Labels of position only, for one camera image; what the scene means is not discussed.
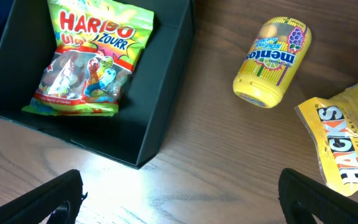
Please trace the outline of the yellow Mentos bottle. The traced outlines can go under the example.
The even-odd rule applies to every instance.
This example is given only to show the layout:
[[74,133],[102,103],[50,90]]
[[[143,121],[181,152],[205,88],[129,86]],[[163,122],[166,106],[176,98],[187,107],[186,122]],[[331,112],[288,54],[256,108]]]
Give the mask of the yellow Mentos bottle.
[[291,17],[274,17],[259,30],[236,77],[233,92],[263,108],[283,99],[310,46],[310,28]]

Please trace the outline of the yellow Hacks candy bag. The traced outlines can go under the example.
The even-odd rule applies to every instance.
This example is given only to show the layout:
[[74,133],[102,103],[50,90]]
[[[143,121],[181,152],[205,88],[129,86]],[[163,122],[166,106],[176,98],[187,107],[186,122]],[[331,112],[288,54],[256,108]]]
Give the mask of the yellow Hacks candy bag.
[[316,146],[326,185],[344,195],[358,191],[358,84],[330,98],[296,108]]

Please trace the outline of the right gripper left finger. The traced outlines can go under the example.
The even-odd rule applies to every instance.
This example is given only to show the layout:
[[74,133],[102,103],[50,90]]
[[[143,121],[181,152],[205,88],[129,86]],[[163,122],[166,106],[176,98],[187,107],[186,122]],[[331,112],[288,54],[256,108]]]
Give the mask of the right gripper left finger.
[[83,194],[80,172],[69,170],[49,182],[0,207],[0,224],[74,224],[87,194]]

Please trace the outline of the green Haribo gummy bag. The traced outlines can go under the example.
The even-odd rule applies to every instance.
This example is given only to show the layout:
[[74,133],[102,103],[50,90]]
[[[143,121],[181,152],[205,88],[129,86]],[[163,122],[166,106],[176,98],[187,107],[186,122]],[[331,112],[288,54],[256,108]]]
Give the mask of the green Haribo gummy bag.
[[49,0],[57,48],[23,111],[114,116],[154,28],[154,12],[107,1]]

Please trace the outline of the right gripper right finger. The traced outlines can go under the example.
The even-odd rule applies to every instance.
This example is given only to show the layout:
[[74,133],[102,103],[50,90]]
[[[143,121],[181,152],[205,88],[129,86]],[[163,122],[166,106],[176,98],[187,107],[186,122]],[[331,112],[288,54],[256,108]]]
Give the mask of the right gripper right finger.
[[285,168],[278,180],[279,201],[289,224],[358,223],[358,203],[323,184]]

